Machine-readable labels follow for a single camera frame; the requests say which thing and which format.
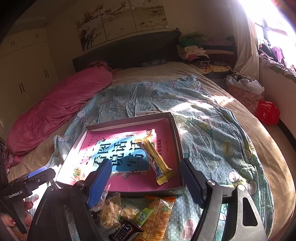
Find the hello kitty pattern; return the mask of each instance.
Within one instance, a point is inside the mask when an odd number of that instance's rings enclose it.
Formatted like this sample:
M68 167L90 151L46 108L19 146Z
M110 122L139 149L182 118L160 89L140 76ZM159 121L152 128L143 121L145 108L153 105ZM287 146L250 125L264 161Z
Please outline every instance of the hello kitty pattern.
M233 113L220 106L196 76L126 84L99 92L65 134L55 137L55 152L48 166L63 163L85 126L168 111L175 117L184 157L220 185L243 184L268 234L273 218L272 194L254 146ZM190 240L201 213L186 189L175 201L164 240ZM226 216L227 206L222 206L215 240L221 240Z

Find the red plastic bag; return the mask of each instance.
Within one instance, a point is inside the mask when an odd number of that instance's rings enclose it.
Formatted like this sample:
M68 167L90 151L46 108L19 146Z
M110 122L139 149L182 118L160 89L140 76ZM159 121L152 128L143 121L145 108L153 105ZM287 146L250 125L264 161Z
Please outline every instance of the red plastic bag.
M279 123L279 110L274 103L259 101L255 115L261 123L275 125Z

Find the window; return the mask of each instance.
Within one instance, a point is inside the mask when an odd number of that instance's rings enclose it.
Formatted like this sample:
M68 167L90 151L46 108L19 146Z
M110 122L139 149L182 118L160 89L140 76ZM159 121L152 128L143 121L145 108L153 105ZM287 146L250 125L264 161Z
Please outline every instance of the window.
M284 17L279 12L269 13L262 18L256 18L255 23L258 44L262 44L265 39L269 46L280 47L286 63L296 66L295 33Z

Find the beige bedsheet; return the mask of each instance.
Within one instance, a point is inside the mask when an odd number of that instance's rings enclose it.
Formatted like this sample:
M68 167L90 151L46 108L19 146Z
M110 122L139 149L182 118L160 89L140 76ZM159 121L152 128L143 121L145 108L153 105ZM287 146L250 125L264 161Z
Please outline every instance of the beige bedsheet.
M183 63L171 62L161 66L119 71L114 76L111 86L142 81L169 81L192 74L199 77L204 88L220 105L233 111L236 119L244 127L255 146L274 198L274 222L269 237L270 240L274 240L281 236L291 221L295 207L295 187L280 149L256 117L214 82ZM34 151L27 154L19 165L12 167L8 174L9 180L44 166L54 151L53 137L62 135L69 124L70 121L61 126Z

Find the tree painting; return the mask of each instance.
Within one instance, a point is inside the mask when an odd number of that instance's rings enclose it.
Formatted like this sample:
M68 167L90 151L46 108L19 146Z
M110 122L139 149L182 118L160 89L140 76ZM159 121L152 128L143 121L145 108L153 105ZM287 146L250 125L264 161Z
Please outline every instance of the tree painting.
M99 0L75 21L83 50L133 32L167 28L161 0Z
M100 6L97 6L94 10L87 11L81 16L75 18L83 50L91 48L94 40L100 34L105 35L99 9Z

